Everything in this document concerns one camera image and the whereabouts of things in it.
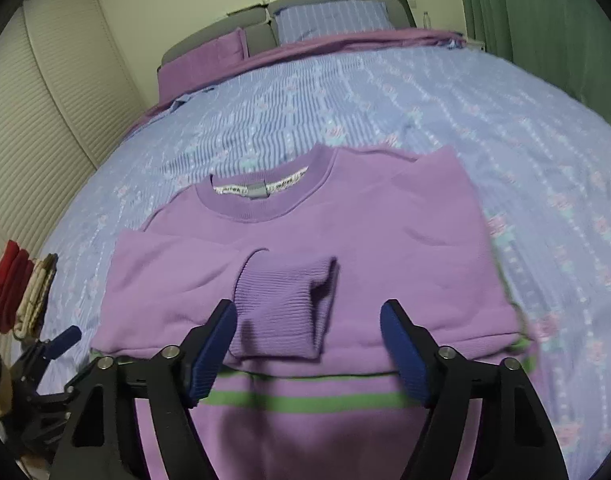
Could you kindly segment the purple sweatshirt green stripes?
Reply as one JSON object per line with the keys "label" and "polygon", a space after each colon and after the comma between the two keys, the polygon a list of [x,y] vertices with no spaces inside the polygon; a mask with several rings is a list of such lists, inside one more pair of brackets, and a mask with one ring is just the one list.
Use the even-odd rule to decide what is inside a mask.
{"label": "purple sweatshirt green stripes", "polygon": [[529,347],[475,188],[451,148],[319,144],[177,193],[116,241],[92,348],[150,358],[232,300],[227,370],[191,416],[222,479],[395,479],[425,413],[379,313],[497,362]]}

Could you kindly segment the folded beige striped garment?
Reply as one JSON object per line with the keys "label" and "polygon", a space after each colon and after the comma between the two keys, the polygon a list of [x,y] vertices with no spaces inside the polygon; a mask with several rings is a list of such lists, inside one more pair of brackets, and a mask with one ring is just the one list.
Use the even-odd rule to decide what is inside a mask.
{"label": "folded beige striped garment", "polygon": [[49,289],[56,276],[57,254],[48,254],[42,260],[37,260],[26,286],[12,333],[14,338],[22,341],[37,338],[37,322],[46,308]]}

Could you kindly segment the folded red garment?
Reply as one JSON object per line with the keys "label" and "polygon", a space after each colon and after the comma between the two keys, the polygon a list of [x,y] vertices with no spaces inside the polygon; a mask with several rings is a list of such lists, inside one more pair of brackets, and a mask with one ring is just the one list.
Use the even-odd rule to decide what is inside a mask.
{"label": "folded red garment", "polygon": [[0,259],[0,333],[14,327],[17,310],[32,275],[34,263],[25,249],[8,240]]}

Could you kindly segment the white louvered closet door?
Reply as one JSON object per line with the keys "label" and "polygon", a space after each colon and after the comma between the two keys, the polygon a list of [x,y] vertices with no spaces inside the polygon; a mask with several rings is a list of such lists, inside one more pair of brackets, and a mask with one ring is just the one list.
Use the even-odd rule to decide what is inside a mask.
{"label": "white louvered closet door", "polygon": [[0,258],[7,240],[58,255],[48,314],[98,281],[83,231],[101,168],[145,103],[99,0],[25,0],[0,35]]}

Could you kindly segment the purple pillow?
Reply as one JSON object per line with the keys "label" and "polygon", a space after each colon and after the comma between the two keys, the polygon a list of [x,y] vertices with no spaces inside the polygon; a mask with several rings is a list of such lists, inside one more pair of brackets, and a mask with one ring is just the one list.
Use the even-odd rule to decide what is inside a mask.
{"label": "purple pillow", "polygon": [[242,28],[209,40],[159,68],[159,101],[171,100],[247,58],[247,37]]}

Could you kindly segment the white bedside table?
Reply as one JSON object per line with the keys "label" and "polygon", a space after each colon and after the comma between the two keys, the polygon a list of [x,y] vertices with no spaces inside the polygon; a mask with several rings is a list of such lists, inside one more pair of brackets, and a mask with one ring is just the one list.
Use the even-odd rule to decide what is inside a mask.
{"label": "white bedside table", "polygon": [[482,40],[476,40],[475,38],[465,37],[465,47],[469,50],[473,51],[481,51],[485,52],[487,50],[487,46],[485,42]]}

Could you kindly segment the purple folded blanket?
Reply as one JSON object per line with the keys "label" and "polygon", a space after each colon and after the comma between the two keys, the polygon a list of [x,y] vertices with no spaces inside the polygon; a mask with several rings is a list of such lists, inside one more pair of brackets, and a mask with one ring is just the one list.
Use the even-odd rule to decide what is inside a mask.
{"label": "purple folded blanket", "polygon": [[407,47],[452,46],[463,48],[466,44],[467,39],[465,37],[448,30],[424,28],[373,30],[372,32],[352,32],[352,34],[325,36],[286,44],[253,55],[251,58],[245,58],[232,66],[217,68],[212,74],[200,75],[194,68],[181,70],[168,77],[171,82],[171,89],[168,90],[166,96],[142,114],[136,122],[133,122],[126,130],[124,138],[151,122],[156,115],[168,110],[184,94],[216,86],[228,79],[252,72],[252,70],[258,68],[338,52],[361,52]]}

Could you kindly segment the grey padded headboard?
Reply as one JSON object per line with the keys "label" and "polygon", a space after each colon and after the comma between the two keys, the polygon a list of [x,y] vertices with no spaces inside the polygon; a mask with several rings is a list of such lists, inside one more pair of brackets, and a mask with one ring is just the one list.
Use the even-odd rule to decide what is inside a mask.
{"label": "grey padded headboard", "polygon": [[156,74],[212,75],[309,39],[416,26],[407,0],[274,0],[237,11],[165,52]]}

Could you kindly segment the blue striped pillow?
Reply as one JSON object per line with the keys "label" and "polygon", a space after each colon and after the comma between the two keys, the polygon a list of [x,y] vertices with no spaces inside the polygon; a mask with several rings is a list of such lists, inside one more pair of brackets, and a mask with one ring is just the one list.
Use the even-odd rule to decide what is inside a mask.
{"label": "blue striped pillow", "polygon": [[326,36],[391,30],[386,5],[375,0],[302,4],[280,10],[275,18],[280,44]]}

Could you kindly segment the green curtain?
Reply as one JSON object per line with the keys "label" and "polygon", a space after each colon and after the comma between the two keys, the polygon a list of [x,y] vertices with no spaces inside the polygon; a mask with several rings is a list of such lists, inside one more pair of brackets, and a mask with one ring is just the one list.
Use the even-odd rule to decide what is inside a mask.
{"label": "green curtain", "polygon": [[467,35],[611,125],[611,21],[596,0],[463,0]]}

